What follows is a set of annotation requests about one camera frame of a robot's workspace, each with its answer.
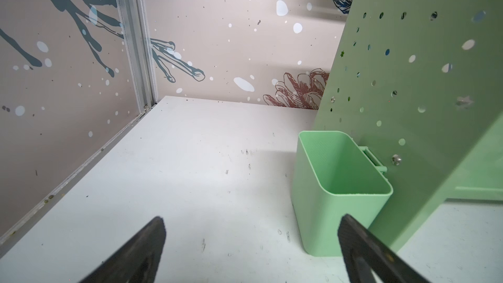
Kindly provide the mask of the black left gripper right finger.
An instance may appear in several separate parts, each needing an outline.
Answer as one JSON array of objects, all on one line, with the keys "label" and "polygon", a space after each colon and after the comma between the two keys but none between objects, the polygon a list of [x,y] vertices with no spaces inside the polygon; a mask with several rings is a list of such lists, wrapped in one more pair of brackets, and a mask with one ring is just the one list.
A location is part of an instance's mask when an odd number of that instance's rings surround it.
[{"label": "black left gripper right finger", "polygon": [[351,283],[428,282],[351,215],[342,217],[337,235]]}]

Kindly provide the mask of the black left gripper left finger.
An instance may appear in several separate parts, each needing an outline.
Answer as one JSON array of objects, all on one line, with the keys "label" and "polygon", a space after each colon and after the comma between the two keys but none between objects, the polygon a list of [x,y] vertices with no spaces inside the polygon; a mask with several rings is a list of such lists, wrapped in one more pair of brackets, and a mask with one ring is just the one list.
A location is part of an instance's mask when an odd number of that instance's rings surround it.
[{"label": "black left gripper left finger", "polygon": [[154,217],[82,282],[154,282],[166,241],[161,217]]}]

